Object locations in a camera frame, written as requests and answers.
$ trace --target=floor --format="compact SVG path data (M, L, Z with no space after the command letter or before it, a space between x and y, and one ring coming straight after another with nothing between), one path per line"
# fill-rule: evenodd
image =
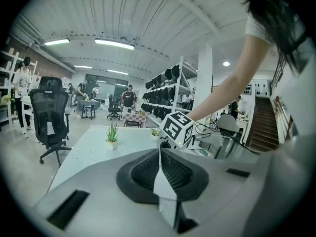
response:
M111 122L123 126L123 121L117 119L107 119L108 112L96 111L96 118L80 119L74 112L69 117L68 134L69 141L67 147L72 147L78 139L87 131L91 125L111 125ZM45 195L54 175L58 171L56 154L46 156L44 164L39 163L40 155L45 153L46 148L38 143L35 131L28 132L29 137L25 138L21 133L19 122L16 120L13 129L9 125L3 125L0 133L0 161L5 177L10 184L10 188L21 202L28 206L33 206ZM60 161L62 162L69 151L60 151Z

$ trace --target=ceiling light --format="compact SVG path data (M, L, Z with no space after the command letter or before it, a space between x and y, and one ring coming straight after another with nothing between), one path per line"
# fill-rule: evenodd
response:
M122 43L122 42L117 42L117 41L112 41L112 40L104 40L104 39L95 39L94 41L97 44L113 45L113 46L126 48L126 49L129 49L129 50L134 50L134 45L131 45L131 44L125 44L125 43Z
M92 69L91 66L74 65L75 68Z
M113 72L113 73L118 73L118 74L122 74L122 75L128 75L128 73L124 73L124 72L120 72L120 71L116 71L116 70L110 70L108 69L109 72Z
M57 44L63 44L63 43L69 43L69 39L60 39L60 40L55 40L55 41L50 41L44 43L44 45L57 45Z

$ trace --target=white ceiling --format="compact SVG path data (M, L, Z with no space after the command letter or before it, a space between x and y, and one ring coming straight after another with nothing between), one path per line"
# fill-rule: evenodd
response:
M12 34L25 43L69 38L45 47L69 67L127 72L152 78L185 56L197 65L201 40L213 41L214 71L233 65L243 43L245 0L33 0L21 12ZM135 50L95 44L94 38L125 37Z

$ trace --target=wooden stairs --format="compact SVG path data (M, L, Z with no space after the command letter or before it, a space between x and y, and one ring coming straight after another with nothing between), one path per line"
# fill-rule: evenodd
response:
M264 152L275 150L279 147L277 122L269 98L256 97L249 147Z

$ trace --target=stair railing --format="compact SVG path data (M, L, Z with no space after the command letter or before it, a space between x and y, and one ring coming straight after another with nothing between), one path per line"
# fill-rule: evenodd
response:
M285 64L286 60L283 56L281 56L277 62L276 71L270 84L270 94L273 93L277 87L278 82L281 80Z
M279 97L275 98L274 104L276 106L276 113L275 113L276 122L278 121L278 118L279 118L281 126L282 126L282 130L283 130L283 134L284 134L284 139L287 140L290 138L289 132L293 125L293 118L292 116L287 118L286 112L283 107L284 104L282 103L282 101L280 101Z

